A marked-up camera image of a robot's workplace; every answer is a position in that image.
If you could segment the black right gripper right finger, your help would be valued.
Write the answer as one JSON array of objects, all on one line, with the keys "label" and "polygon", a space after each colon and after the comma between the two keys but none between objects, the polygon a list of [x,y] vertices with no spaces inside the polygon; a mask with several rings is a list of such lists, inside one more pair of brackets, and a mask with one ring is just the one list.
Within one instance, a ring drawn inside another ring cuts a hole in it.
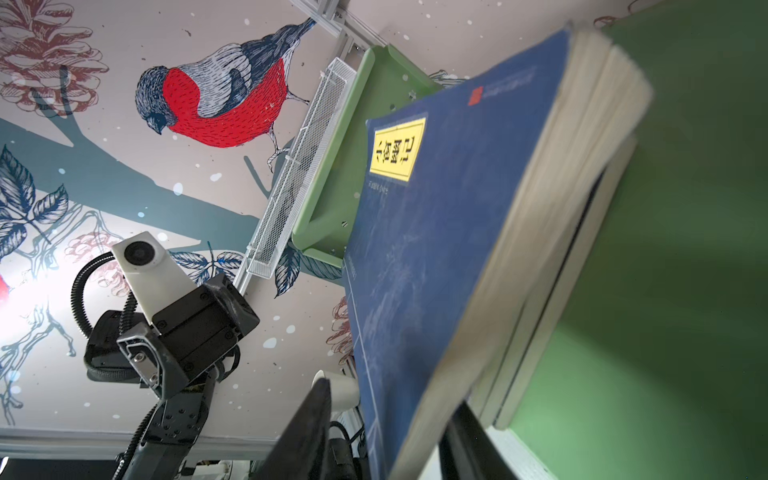
[{"label": "black right gripper right finger", "polygon": [[438,452],[443,479],[518,480],[465,402],[446,425]]}]

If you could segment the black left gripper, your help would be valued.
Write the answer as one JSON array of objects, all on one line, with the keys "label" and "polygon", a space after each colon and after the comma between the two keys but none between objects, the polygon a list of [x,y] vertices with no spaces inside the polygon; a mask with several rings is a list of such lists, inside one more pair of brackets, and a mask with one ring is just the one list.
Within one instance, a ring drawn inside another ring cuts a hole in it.
[{"label": "black left gripper", "polygon": [[237,347],[260,323],[235,285],[219,274],[120,335],[141,380],[165,401]]}]

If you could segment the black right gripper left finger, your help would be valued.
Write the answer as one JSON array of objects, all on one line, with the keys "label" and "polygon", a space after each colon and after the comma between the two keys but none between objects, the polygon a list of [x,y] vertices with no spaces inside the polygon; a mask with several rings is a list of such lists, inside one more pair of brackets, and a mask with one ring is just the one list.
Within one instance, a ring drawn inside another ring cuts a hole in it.
[{"label": "black right gripper left finger", "polygon": [[331,386],[317,380],[252,479],[323,479],[331,419]]}]

